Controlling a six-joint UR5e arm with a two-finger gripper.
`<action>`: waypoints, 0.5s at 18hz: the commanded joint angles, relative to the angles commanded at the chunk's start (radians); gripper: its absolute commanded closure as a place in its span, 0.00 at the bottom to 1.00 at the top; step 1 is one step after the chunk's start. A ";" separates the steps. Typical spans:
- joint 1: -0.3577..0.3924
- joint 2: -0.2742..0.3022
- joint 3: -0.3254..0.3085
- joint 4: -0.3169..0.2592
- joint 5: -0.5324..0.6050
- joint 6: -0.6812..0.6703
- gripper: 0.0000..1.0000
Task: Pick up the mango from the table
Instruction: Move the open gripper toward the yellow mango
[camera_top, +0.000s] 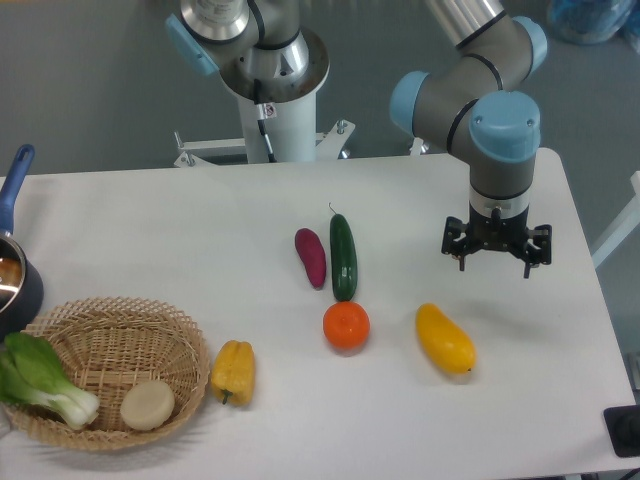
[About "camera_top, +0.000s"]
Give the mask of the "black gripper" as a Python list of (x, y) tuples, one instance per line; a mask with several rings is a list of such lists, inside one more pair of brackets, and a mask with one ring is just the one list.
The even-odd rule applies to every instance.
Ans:
[(460, 271), (466, 267), (466, 256), (480, 250), (508, 252), (524, 258), (523, 277), (531, 270), (552, 263), (552, 226), (543, 224), (528, 229), (529, 207), (516, 216), (503, 219), (493, 213), (485, 216), (469, 206), (469, 222), (448, 216), (445, 221), (441, 253), (458, 262)]

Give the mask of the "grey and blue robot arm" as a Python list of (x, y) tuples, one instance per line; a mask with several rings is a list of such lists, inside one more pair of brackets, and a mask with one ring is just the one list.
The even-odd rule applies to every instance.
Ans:
[[(527, 224), (540, 111), (519, 91), (546, 57), (546, 36), (497, 1), (429, 7), (458, 61), (442, 74), (406, 74), (389, 114), (398, 128), (469, 167), (469, 218), (447, 219), (442, 251), (459, 261), (487, 250), (507, 252), (527, 268), (547, 265), (552, 230)], [(329, 58), (301, 24), (297, 2), (183, 1), (165, 28), (194, 70), (219, 75), (236, 97), (250, 162), (317, 159), (316, 94)]]

